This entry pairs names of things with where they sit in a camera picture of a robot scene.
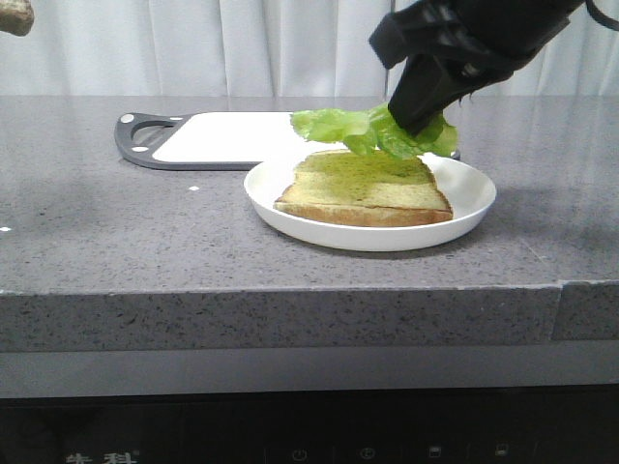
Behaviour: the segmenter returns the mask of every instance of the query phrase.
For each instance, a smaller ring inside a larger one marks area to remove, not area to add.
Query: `toast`
[[[300,218],[341,225],[407,227],[453,218],[433,174],[418,158],[396,159],[380,150],[314,153],[274,204]]]

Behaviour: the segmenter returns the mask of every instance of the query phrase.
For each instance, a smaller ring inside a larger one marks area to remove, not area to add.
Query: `robotic arm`
[[[593,0],[420,0],[387,14],[369,43],[387,69],[406,60],[389,102],[394,119],[417,133],[451,102],[510,78],[585,1],[594,19],[619,29]]]

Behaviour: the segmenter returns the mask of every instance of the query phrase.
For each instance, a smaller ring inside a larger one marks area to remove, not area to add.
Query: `green lettuce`
[[[457,147],[457,130],[442,114],[434,116],[413,136],[398,126],[386,103],[363,111],[339,108],[296,111],[290,122],[306,140],[341,142],[359,155],[369,155],[379,148],[403,160],[426,152],[448,157]]]

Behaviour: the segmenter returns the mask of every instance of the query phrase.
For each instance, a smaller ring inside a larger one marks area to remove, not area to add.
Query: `white curtain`
[[[0,33],[0,95],[384,97],[368,36],[399,0],[31,0],[26,37]],[[598,0],[619,16],[619,2]],[[487,95],[619,95],[619,34],[584,7]]]

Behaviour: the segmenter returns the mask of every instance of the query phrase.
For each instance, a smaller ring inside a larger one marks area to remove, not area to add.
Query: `gray countertop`
[[[376,103],[1,97],[0,352],[619,338],[619,99],[448,108],[497,200],[466,236],[393,253],[284,236],[245,172],[151,170],[113,139],[130,111]]]

